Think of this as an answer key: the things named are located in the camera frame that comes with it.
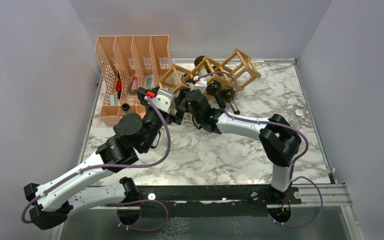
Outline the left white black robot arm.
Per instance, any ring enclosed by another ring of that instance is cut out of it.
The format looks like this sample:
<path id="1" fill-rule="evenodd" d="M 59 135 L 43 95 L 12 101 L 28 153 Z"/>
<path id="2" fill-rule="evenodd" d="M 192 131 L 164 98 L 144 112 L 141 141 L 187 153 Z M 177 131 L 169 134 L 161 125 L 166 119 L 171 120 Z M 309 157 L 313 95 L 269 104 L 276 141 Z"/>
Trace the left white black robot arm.
<path id="1" fill-rule="evenodd" d="M 119 183 L 94 187 L 93 183 L 123 169 L 139 168 L 140 154 L 154 148 L 161 132 L 168 132 L 168 121 L 175 94 L 158 87 L 139 88 L 138 98 L 146 113 L 125 114 L 114 125 L 114 136 L 100 145 L 86 160 L 45 184 L 24 187 L 28 205 L 21 214 L 25 224 L 48 230 L 64 223 L 71 214 L 101 205 L 140 205 L 144 202 L 130 177 Z"/>

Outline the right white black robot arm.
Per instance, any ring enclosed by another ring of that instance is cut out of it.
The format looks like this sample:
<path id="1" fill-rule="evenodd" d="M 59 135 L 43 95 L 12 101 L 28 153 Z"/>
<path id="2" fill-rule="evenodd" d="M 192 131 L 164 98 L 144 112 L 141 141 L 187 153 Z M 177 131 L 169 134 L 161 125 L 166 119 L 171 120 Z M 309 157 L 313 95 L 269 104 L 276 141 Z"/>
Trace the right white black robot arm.
<path id="1" fill-rule="evenodd" d="M 175 99 L 177 120 L 180 124 L 185 113 L 190 113 L 197 129 L 209 133 L 233 134 L 260 141 L 272 163 L 269 199 L 280 204 L 289 196 L 292 185 L 293 157 L 298 153 L 302 139 L 279 114 L 258 120 L 252 117 L 229 117 L 223 109 L 211 107 L 199 90 L 184 90 Z"/>

